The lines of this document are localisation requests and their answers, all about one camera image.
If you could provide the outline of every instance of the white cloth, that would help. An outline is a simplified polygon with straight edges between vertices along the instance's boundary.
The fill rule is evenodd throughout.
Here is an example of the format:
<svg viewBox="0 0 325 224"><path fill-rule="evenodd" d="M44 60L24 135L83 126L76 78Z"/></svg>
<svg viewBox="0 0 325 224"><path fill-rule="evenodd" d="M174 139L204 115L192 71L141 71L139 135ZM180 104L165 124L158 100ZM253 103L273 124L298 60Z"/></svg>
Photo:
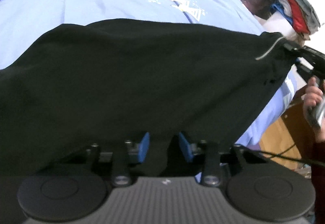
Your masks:
<svg viewBox="0 0 325 224"><path fill-rule="evenodd" d="M285 15L292 17L292 10L288 0L279 0L279 2L283 6Z"/></svg>
<svg viewBox="0 0 325 224"><path fill-rule="evenodd" d="M318 27L323 26L325 24L325 14L321 3L316 0L303 0L303 2L310 8L312 17L316 20Z"/></svg>
<svg viewBox="0 0 325 224"><path fill-rule="evenodd" d="M276 11L266 22L264 22L263 28L267 32L280 32L291 41L294 41L298 37L298 34L291 24L279 11Z"/></svg>
<svg viewBox="0 0 325 224"><path fill-rule="evenodd" d="M305 21L308 27L308 30L310 31L310 34L314 34L318 31L318 28L320 27L320 24L318 22L318 19L316 18L315 14L313 13L311 7L305 3L304 0L295 0L300 8L305 13Z"/></svg>

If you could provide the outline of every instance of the black cable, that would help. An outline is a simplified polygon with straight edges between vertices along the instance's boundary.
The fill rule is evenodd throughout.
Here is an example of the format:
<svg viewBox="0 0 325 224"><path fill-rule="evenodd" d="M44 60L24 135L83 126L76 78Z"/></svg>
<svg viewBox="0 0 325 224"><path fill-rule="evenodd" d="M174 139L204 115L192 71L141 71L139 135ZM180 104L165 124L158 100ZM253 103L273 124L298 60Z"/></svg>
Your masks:
<svg viewBox="0 0 325 224"><path fill-rule="evenodd" d="M305 163L305 164L314 164L314 165L317 165L317 166L325 167L324 162L315 161L315 160L311 160L311 159L296 159L296 158L292 158L292 157L283 156L281 154L275 154L275 153L271 153L269 151L262 151L262 150L252 150L252 152L259 153L259 154L273 155L274 157L278 157L278 158L285 159L285 160L292 161L292 162L300 162L300 163Z"/></svg>
<svg viewBox="0 0 325 224"><path fill-rule="evenodd" d="M296 144L294 143L292 146L290 146L288 149L286 149L286 150L284 150L283 152L281 152L281 153L279 153L279 154L277 154L277 155L282 155L282 154L285 154L286 152L288 152L288 151L290 151L293 147L295 147L296 146Z"/></svg>

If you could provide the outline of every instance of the folded clothes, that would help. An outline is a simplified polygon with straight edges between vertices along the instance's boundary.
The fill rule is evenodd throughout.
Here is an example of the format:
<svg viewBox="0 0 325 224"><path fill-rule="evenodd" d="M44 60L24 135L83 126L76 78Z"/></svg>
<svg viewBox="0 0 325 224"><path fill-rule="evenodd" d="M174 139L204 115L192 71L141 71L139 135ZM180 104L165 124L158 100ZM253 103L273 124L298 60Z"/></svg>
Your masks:
<svg viewBox="0 0 325 224"><path fill-rule="evenodd" d="M307 24L303 18L300 7L295 0L288 0L291 10L292 10L292 19L294 21L292 27L297 33L306 33L310 34Z"/></svg>
<svg viewBox="0 0 325 224"><path fill-rule="evenodd" d="M315 15L313 14L311 8L306 5L303 0L295 0L300 8L302 9L302 14L304 15L305 22L307 24L308 30L310 34L314 34L318 31L318 27L320 27L318 20L316 19Z"/></svg>
<svg viewBox="0 0 325 224"><path fill-rule="evenodd" d="M323 7L320 1L315 0L302 0L307 7L310 8L313 19L316 21L318 27L325 23Z"/></svg>
<svg viewBox="0 0 325 224"><path fill-rule="evenodd" d="M280 2L272 4L270 8L272 14L275 13L276 11L279 11L282 14L282 16L285 17L286 20L291 24L291 26L294 24L292 17L289 17L285 14L284 7Z"/></svg>
<svg viewBox="0 0 325 224"><path fill-rule="evenodd" d="M287 15L288 17L292 17L292 10L288 0L279 0L279 2L283 6L285 15Z"/></svg>

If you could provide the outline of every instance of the finger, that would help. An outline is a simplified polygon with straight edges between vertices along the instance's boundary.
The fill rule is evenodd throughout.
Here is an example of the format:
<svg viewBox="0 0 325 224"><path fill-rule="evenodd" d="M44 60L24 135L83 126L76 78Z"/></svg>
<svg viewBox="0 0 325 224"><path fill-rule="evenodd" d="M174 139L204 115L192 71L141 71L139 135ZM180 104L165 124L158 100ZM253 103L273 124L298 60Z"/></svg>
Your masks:
<svg viewBox="0 0 325 224"><path fill-rule="evenodd" d="M312 98L304 100L303 105L306 107L315 107L317 105L316 101Z"/></svg>
<svg viewBox="0 0 325 224"><path fill-rule="evenodd" d="M321 103L323 98L317 94L306 94L305 96L305 100L313 100L313 101L316 101L316 103Z"/></svg>
<svg viewBox="0 0 325 224"><path fill-rule="evenodd" d="M316 78L315 77L312 77L308 80L308 86L311 86L311 85L315 85L316 83Z"/></svg>
<svg viewBox="0 0 325 224"><path fill-rule="evenodd" d="M316 94L318 96L323 96L323 92L317 87L307 87L306 94Z"/></svg>

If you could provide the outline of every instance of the person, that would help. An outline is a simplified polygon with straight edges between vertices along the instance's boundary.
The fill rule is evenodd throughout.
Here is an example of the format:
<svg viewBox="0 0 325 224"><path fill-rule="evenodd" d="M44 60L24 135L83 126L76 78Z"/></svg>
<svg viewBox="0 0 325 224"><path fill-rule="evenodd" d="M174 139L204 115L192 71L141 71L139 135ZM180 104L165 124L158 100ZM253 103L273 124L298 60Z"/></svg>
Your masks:
<svg viewBox="0 0 325 224"><path fill-rule="evenodd" d="M303 101L303 113L307 119L309 107L314 107L322 101L323 92L315 86L316 79L313 77L308 81L306 95ZM315 133L315 144L313 146L313 157L316 161L325 162L325 118L321 129L313 128ZM325 168L312 165L312 183L316 190L315 216L316 224L325 223Z"/></svg>

